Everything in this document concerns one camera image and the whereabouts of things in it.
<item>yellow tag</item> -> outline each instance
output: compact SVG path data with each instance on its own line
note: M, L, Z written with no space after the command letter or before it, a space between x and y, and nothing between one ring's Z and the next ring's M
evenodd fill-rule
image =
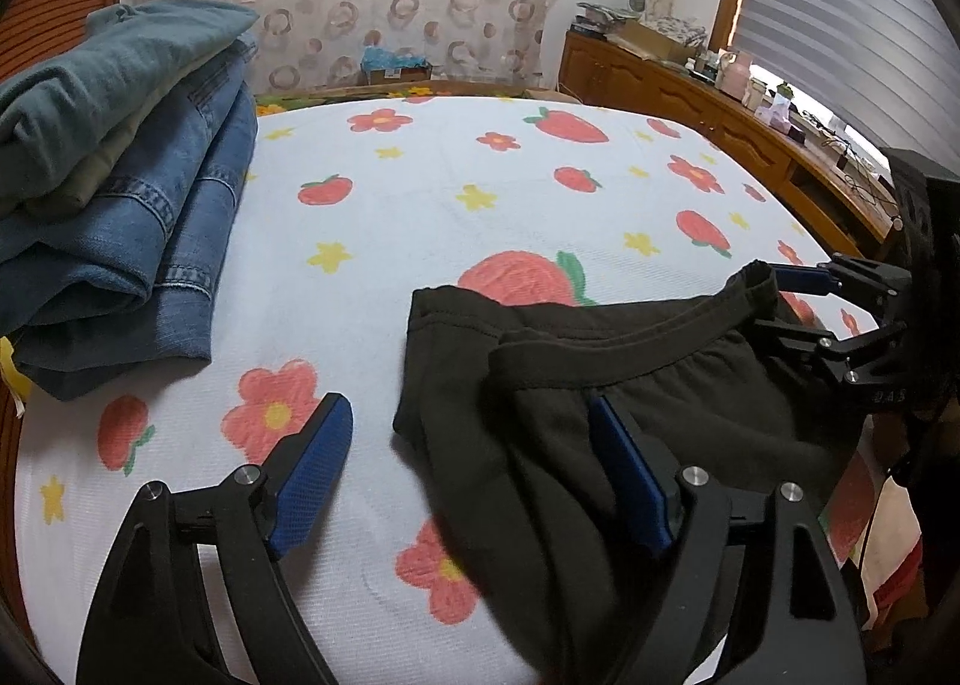
M23 405L30 397L32 384L29 378L13 367L13 346L6 338L0 338L0 378L6 381L13 392L17 416L23 416Z

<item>window blind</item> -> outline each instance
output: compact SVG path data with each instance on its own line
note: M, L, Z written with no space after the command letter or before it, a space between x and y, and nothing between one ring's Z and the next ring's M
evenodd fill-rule
M960 166L960 49L932 0L742 0L733 47L875 146Z

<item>white bedsheet with strawberry print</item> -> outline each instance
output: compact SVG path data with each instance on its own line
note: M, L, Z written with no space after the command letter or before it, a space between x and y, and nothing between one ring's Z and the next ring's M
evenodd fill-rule
M672 122L445 97L264 116L220 282L213 362L145 365L68 405L32 394L16 535L42 653L74 681L86 611L137 488L217 483L338 391L355 416L347 466L283 570L339 681L535 685L446 555L395 450L411 292L459 282L512 304L685 298L719 290L755 258L827 255L733 159ZM836 298L793 303L844 338L872 326ZM880 487L867 443L824 515L844 557ZM910 525L888 537L899 550L872 589L913 551ZM202 557L224 654L253 682L216 558Z

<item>cardboard box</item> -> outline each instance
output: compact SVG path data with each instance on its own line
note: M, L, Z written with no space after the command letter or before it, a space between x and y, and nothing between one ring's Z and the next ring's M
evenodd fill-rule
M682 46L665 34L643 26L639 21L627 21L617 29L616 35L637 49L668 62L686 64L686 60L697 55L695 47Z
M384 83L415 83L429 80L432 67L401 67L396 70L373 70L370 74L361 73L361 86L378 86Z

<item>wooden cabinet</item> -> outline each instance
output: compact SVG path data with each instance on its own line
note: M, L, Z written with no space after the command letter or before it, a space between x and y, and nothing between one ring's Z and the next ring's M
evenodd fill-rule
M741 113L719 109L707 137L721 151L726 151L736 159L767 189L776 193L786 179L793 157L790 151L779 145L781 141L757 134L756 126L752 119L744 118Z
M857 202L829 165L685 72L570 32L560 91L592 106L646 113L699 131L775 194L830 252L873 258L890 247L889 218L877 218Z
M649 71L653 92L644 113L679 122L709 137L715 130L717 107L712 98L691 92L686 82L666 70Z

